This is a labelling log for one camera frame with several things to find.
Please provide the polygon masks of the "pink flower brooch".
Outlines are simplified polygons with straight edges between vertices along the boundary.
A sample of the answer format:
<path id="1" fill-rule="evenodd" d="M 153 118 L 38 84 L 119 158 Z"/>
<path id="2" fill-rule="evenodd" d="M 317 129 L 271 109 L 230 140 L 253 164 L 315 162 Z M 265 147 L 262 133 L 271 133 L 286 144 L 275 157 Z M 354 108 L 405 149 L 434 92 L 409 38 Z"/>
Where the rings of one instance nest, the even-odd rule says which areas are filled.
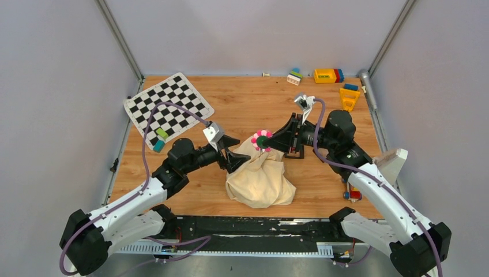
<path id="1" fill-rule="evenodd" d="M 271 148 L 266 147 L 264 142 L 271 138 L 273 136 L 273 133 L 268 130 L 258 130 L 255 134 L 253 134 L 251 138 L 251 143 L 252 146 L 260 152 L 270 152 Z"/>

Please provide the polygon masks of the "cream yellow garment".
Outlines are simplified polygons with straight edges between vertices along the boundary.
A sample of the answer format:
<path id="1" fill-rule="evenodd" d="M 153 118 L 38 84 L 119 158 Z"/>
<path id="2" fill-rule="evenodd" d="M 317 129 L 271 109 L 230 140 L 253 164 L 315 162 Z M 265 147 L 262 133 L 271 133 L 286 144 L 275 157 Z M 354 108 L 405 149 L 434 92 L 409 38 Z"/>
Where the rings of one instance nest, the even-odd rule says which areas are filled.
<path id="1" fill-rule="evenodd" d="M 252 139 L 250 136 L 233 150 L 233 153 L 248 155 L 251 159 L 227 174 L 225 189 L 228 197 L 251 208 L 290 205 L 296 187 L 284 176 L 284 153 L 275 149 L 258 151 Z"/>

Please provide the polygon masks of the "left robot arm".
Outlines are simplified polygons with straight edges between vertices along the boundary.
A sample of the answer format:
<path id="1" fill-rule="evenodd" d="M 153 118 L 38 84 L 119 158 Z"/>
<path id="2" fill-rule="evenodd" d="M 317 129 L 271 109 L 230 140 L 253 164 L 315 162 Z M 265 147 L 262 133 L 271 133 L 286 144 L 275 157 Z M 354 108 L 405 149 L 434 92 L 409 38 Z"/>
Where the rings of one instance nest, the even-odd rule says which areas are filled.
<path id="1" fill-rule="evenodd" d="M 223 136 L 217 146 L 195 148 L 189 138 L 176 140 L 162 165 L 134 190 L 91 212 L 73 212 L 65 226 L 59 246 L 59 268 L 66 276 L 86 276 L 100 268 L 119 249 L 146 237 L 171 238 L 176 233 L 176 215 L 164 201 L 188 183 L 188 173 L 217 163 L 233 173 L 250 156 L 230 151 L 239 144 Z"/>

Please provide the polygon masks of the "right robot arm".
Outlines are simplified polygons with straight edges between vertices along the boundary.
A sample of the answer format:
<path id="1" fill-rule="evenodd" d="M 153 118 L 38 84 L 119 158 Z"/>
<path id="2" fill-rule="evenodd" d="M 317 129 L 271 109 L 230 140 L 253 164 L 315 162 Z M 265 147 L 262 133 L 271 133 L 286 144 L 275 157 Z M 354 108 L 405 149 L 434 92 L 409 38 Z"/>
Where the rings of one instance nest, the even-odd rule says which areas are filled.
<path id="1" fill-rule="evenodd" d="M 283 153 L 311 146 L 328 154 L 323 161 L 356 188 L 381 213 L 385 224 L 366 219 L 350 207 L 330 216 L 332 238 L 359 239 L 390 258 L 402 276 L 442 276 L 452 233 L 444 223 L 433 223 L 410 205 L 389 183 L 372 158 L 354 140 L 356 126 L 349 112 L 334 110 L 323 127 L 292 114 L 275 133 L 258 132 L 257 148 Z"/>

